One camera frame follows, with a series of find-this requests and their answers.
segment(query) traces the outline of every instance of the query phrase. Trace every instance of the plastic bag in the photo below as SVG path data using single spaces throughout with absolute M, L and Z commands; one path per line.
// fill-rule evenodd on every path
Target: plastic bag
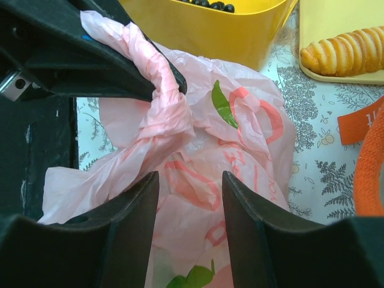
M 93 39 L 132 59 L 156 90 L 152 103 L 100 99 L 101 122 L 118 150 L 87 172 L 50 168 L 40 222 L 64 223 L 157 170 L 146 287 L 233 287 L 221 177 L 230 171 L 288 209 L 296 133 L 280 91 L 239 64 L 159 46 L 187 80 L 183 95 L 165 58 L 135 24 L 124 27 L 94 11 L 80 16 Z

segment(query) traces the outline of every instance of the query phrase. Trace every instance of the orange handle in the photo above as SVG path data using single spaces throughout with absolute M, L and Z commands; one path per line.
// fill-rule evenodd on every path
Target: orange handle
M 384 162 L 384 103 L 369 129 L 356 164 L 354 201 L 358 216 L 384 216 L 380 170 Z

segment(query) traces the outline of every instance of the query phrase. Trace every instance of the orange label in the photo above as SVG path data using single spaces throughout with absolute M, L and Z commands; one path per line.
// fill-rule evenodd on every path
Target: orange label
M 338 117 L 341 144 L 350 145 L 363 141 L 383 103 L 384 96 L 366 108 Z

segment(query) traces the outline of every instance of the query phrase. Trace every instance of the tablecloth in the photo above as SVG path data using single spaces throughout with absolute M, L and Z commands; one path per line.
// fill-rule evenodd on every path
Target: tablecloth
M 261 73 L 272 79 L 297 129 L 289 187 L 292 213 L 329 224 L 355 214 L 353 176 L 360 143 L 343 146 L 337 117 L 384 95 L 384 86 L 322 83 L 298 66 L 298 7 L 279 33 Z M 98 115 L 97 98 L 77 100 L 79 166 L 86 170 L 112 152 Z

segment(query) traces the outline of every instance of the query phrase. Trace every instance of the yellow container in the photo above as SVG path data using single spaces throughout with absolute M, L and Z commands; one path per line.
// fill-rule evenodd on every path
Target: yellow container
M 223 1 L 235 6 L 232 14 L 178 0 L 120 0 L 152 41 L 255 70 L 265 63 L 277 32 L 297 1 Z

